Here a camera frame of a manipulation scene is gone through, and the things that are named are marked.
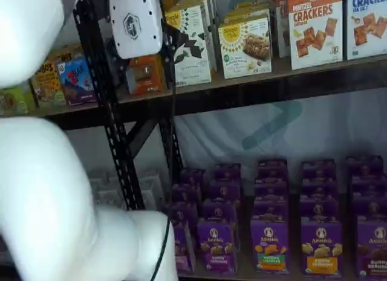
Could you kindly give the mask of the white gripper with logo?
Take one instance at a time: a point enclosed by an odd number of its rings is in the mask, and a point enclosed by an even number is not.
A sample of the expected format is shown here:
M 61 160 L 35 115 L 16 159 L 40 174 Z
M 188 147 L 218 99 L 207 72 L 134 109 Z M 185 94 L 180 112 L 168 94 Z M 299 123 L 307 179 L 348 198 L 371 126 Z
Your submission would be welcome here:
M 162 46 L 160 0 L 109 0 L 109 13 L 119 57 L 132 59 L 157 54 L 161 50 L 164 63 L 181 62 L 181 54 L 175 54 L 181 42 L 189 40 L 189 36 L 164 23 L 163 36 L 166 42 Z

